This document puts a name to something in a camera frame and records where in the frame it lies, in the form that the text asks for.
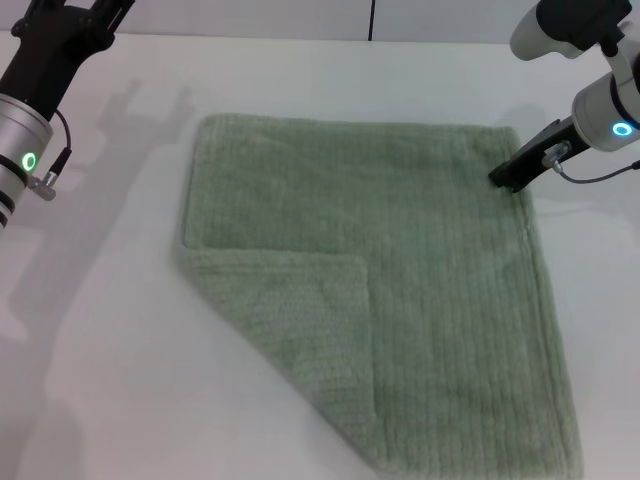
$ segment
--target white table surface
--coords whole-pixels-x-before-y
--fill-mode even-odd
[[[0,34],[0,65],[16,46]],[[510,125],[527,141],[606,69],[597,52],[522,63],[495,45],[122,35],[63,102],[75,143],[59,198],[25,195],[0,241],[0,478],[376,478],[173,260],[198,122]],[[589,152],[567,171],[638,158]],[[533,193],[587,478],[638,478],[640,175],[548,173]]]

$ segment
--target terry cloth texture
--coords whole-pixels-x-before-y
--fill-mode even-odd
[[[181,238],[225,318],[398,478],[582,474],[510,129],[242,115],[199,133]]]

